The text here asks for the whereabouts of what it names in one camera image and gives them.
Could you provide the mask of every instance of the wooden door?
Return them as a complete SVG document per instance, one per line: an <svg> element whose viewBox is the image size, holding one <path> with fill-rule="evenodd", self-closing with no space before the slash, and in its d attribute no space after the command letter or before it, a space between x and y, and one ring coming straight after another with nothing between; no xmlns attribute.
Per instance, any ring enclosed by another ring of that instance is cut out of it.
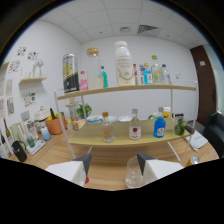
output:
<svg viewBox="0 0 224 224"><path fill-rule="evenodd" d="M213 69L203 46L190 49L194 59L199 86L197 121L205 126L207 117L216 111L216 85Z"/></svg>

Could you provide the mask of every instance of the cup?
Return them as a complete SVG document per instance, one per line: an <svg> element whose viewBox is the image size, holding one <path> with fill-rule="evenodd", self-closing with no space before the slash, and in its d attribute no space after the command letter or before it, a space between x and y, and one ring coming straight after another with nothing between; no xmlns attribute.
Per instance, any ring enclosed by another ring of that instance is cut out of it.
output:
<svg viewBox="0 0 224 224"><path fill-rule="evenodd" d="M125 183L129 189L140 188L146 185L140 170L137 156L132 157L127 162Z"/></svg>

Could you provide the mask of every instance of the air vent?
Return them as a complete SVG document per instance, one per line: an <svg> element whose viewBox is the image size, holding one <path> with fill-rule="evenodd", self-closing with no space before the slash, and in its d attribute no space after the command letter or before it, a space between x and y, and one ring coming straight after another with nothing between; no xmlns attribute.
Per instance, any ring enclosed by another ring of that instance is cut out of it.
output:
<svg viewBox="0 0 224 224"><path fill-rule="evenodd" d="M120 32L122 33L130 32L130 27L120 27Z"/></svg>
<svg viewBox="0 0 224 224"><path fill-rule="evenodd" d="M138 29L139 35L157 37L160 29L154 26L140 25Z"/></svg>

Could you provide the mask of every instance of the desk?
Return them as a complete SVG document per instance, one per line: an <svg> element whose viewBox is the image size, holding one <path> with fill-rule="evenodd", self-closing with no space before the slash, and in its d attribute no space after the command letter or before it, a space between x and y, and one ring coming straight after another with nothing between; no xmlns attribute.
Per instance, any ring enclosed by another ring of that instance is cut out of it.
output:
<svg viewBox="0 0 224 224"><path fill-rule="evenodd" d="M66 130L66 133L68 138L71 138L75 131ZM181 138L172 140L170 143L181 157L187 142ZM73 145L72 148L77 158L85 155L89 150L89 147L77 147ZM167 142L151 143L150 146L135 148L94 147L91 151L92 161L88 172L90 181L84 185L84 188L109 191L128 189L124 181L126 164L128 159L137 155L137 152L142 152L160 160L178 162ZM181 165L185 167L192 155L199 156L199 163L219 159L214 148L207 143L200 148L198 153L193 151L189 146ZM41 169L46 169L52 164L69 162L73 159L63 133L60 135L52 135L52 138L49 141L46 141L46 145L42 149L34 155L27 153L27 156L28 158L24 163L34 165Z"/></svg>

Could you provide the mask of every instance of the orange container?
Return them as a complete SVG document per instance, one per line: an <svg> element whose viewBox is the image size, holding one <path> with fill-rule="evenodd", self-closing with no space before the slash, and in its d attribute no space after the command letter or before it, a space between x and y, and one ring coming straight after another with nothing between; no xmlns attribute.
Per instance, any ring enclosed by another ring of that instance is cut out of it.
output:
<svg viewBox="0 0 224 224"><path fill-rule="evenodd" d="M67 129L66 123L65 123L65 116L61 116L64 128ZM62 133L62 128L61 124L59 121L59 118L56 118L54 120L45 120L45 123L47 125L48 131L50 132L51 135L59 135Z"/></svg>

